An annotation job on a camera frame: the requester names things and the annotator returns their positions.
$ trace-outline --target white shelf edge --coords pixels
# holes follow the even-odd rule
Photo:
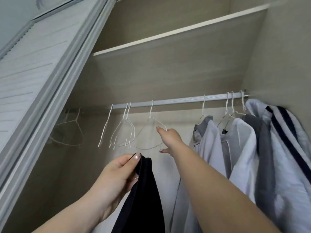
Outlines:
[[[150,41],[153,41],[153,40],[156,40],[156,39],[160,39],[160,38],[165,38],[165,37],[168,37],[168,36],[171,36],[171,35],[175,35],[175,34],[178,34],[178,33],[182,33],[182,32],[186,32],[186,31],[189,31],[189,30],[196,29],[196,28],[204,27],[204,26],[207,26],[207,25],[219,23],[219,22],[222,22],[222,21],[225,21],[225,20],[228,20],[228,19],[234,19],[234,18],[243,16],[243,15],[249,15],[249,14],[252,14],[252,13],[264,11],[264,10],[267,10],[269,7],[270,7],[270,4],[264,4],[264,5],[261,5],[261,6],[257,6],[257,7],[251,8],[251,9],[244,10],[244,11],[239,11],[239,12],[236,12],[236,13],[233,13],[233,14],[225,15],[225,16],[222,16],[222,17],[219,17],[219,18],[216,18],[216,19],[211,19],[211,20],[204,21],[204,22],[201,22],[201,23],[196,23],[196,24],[184,27],[184,28],[179,28],[179,29],[176,29],[176,30],[173,30],[173,31],[169,31],[169,32],[166,32],[166,33],[155,35],[155,36],[152,36],[152,37],[149,37],[149,38],[141,39],[141,40],[134,41],[134,42],[131,42],[131,43],[126,43],[126,44],[123,44],[123,45],[120,45],[120,46],[116,46],[116,47],[112,47],[112,48],[109,48],[109,49],[106,49],[106,50],[101,50],[101,51],[93,53],[92,56],[102,55],[102,54],[105,54],[105,53],[108,53],[108,52],[111,52],[111,51],[124,49],[124,48],[130,47],[130,46],[134,46],[134,45],[150,42]]]

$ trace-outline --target person's right hand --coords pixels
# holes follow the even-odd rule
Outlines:
[[[180,135],[175,129],[171,128],[165,131],[163,128],[157,126],[156,130],[160,134],[163,143],[168,147],[167,149],[163,149],[162,151],[160,151],[161,153],[167,153],[172,155],[175,147],[184,144],[181,140]]]

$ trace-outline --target closet rod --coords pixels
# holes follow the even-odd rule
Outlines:
[[[234,99],[242,98],[242,93],[241,92],[233,93],[233,98]],[[226,100],[226,99],[227,99],[227,93],[205,96],[205,101],[218,101],[218,100]],[[229,93],[229,99],[232,99],[232,93]],[[178,98],[178,99],[153,101],[153,105],[172,105],[172,104],[193,103],[193,102],[203,102],[203,101],[204,101],[204,96],[196,96],[196,97],[186,97],[186,98]],[[126,105],[127,105],[126,103],[117,104],[117,105],[113,105],[112,108],[113,109],[124,109]],[[151,105],[152,105],[152,101],[136,102],[136,103],[131,104],[131,108],[147,107]]]

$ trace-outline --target shelf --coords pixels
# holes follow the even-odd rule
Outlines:
[[[94,53],[68,107],[239,91],[269,5]]]

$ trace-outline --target fingernail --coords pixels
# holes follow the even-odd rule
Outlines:
[[[134,159],[136,159],[136,160],[139,159],[139,157],[140,157],[140,153],[137,153],[134,155]]]

